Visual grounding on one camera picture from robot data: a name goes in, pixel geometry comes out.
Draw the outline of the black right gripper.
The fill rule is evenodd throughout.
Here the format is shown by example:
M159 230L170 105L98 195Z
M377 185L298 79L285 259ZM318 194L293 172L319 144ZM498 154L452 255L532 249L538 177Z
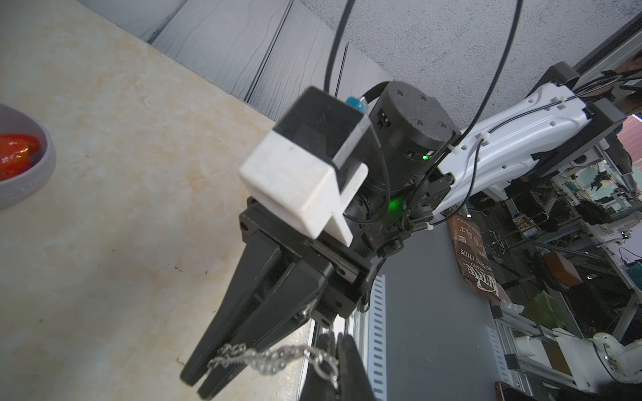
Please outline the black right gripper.
M367 257L323 232L310 239L253 197L239 217L246 243L222 303L180 374L197 393L218 395L242 368L207 364L226 344L264 351L313 319L329 327L362 307L376 276Z

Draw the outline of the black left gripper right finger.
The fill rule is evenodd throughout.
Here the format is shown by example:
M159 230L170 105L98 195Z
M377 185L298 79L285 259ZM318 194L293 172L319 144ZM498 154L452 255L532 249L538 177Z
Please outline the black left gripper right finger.
M339 400L375 401L374 391L352 336L339 334L337 356L339 358Z

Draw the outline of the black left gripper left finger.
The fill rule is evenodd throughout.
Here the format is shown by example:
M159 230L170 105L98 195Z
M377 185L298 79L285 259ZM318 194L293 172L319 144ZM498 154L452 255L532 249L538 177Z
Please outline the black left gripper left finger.
M331 401L338 395L338 359L332 332L321 334L310 354L300 401Z

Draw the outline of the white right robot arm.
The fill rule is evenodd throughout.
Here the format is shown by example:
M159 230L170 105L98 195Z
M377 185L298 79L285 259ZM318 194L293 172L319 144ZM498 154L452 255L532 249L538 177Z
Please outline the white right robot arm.
M347 101L305 90L239 168L245 247L181 381L209 400L247 367L273 375L304 359L307 388L324 399L372 399L349 335L322 348L281 341L306 322L366 312L386 260L473 195L504 198L598 145L625 115L590 97L620 76L577 78L557 64L524 100L466 130L400 81Z

